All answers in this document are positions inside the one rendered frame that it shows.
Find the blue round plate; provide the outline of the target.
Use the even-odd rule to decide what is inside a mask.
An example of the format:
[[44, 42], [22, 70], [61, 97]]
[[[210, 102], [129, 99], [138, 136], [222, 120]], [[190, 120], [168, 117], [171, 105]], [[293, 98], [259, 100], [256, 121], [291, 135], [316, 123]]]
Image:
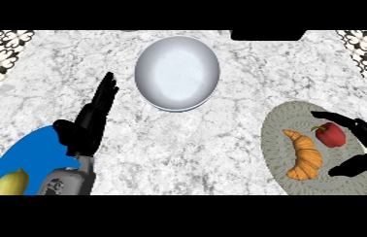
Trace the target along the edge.
[[0, 177], [22, 168], [28, 174], [25, 195], [35, 195], [48, 173], [57, 168], [78, 168], [78, 161], [66, 156], [51, 126], [28, 133], [0, 157]]

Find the orange croissant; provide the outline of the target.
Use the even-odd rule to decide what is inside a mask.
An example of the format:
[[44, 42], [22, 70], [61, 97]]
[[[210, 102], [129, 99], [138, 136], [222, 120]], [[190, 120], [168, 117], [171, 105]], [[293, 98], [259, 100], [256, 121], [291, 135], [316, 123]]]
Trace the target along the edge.
[[291, 130], [283, 130], [283, 132], [291, 141], [294, 150], [294, 164], [287, 170], [287, 177], [297, 181], [312, 180], [321, 168], [321, 154], [308, 136]]

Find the white bowl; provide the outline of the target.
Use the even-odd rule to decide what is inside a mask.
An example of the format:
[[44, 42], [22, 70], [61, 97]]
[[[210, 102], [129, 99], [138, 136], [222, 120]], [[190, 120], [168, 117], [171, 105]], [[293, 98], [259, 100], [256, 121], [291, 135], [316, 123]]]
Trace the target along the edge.
[[179, 113], [197, 108], [213, 94], [219, 60], [194, 38], [172, 36], [142, 50], [134, 65], [140, 95], [159, 110]]

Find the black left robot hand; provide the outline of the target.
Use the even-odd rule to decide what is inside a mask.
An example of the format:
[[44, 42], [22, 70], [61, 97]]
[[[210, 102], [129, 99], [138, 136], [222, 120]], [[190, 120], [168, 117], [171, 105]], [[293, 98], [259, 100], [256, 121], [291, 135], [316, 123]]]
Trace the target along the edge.
[[66, 147], [66, 156], [94, 155], [117, 90], [113, 73], [107, 72], [91, 102], [82, 106], [76, 119], [73, 121], [57, 119], [53, 122], [58, 143]]

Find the grey patterned round placemat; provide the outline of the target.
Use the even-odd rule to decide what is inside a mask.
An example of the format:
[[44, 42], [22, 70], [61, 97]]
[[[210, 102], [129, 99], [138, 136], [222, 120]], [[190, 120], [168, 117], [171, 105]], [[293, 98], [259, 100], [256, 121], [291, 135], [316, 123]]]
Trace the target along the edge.
[[[311, 112], [325, 109], [305, 101], [290, 101], [278, 105], [268, 113], [260, 128], [260, 149], [269, 172], [287, 195], [367, 195], [367, 172], [355, 177], [328, 175], [328, 171], [356, 154], [364, 154], [362, 145], [350, 131], [341, 127], [344, 145], [328, 148], [316, 139], [311, 127], [327, 121], [313, 118]], [[321, 168], [312, 180], [299, 181], [287, 177], [294, 164], [294, 149], [284, 130], [296, 131], [309, 137], [313, 149], [321, 154]]]

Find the black and white patterned tile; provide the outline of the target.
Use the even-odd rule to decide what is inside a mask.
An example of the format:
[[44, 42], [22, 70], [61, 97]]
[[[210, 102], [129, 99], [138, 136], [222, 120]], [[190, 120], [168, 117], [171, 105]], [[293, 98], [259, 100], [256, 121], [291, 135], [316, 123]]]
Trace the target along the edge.
[[0, 30], [0, 79], [19, 60], [19, 54], [33, 36], [32, 30]]
[[367, 30], [337, 30], [337, 34], [359, 74], [367, 77]]

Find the red bell pepper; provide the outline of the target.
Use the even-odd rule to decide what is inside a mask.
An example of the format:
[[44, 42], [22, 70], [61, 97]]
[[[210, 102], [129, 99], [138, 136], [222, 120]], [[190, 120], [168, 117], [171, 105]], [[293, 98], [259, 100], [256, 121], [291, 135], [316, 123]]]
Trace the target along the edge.
[[341, 147], [344, 144], [344, 134], [337, 125], [331, 122], [313, 126], [315, 138], [328, 148]]

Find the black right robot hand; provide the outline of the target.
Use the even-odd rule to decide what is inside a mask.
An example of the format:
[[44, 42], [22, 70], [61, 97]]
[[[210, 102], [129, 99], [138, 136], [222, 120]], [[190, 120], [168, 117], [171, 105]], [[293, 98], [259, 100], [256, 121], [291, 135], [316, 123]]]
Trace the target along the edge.
[[[313, 118], [327, 119], [341, 127], [346, 127], [359, 143], [367, 148], [367, 122], [361, 118], [352, 119], [337, 113], [315, 111], [311, 112], [311, 115]], [[367, 153], [358, 154], [344, 160], [340, 165], [330, 169], [328, 175], [331, 177], [355, 177], [364, 172], [367, 172]]]

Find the black appliance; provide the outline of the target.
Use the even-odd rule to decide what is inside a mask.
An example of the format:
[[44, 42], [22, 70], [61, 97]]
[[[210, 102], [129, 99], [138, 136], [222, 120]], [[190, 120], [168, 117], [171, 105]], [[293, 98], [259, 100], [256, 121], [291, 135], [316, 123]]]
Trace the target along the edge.
[[303, 30], [232, 30], [231, 39], [235, 41], [297, 41], [303, 33]]

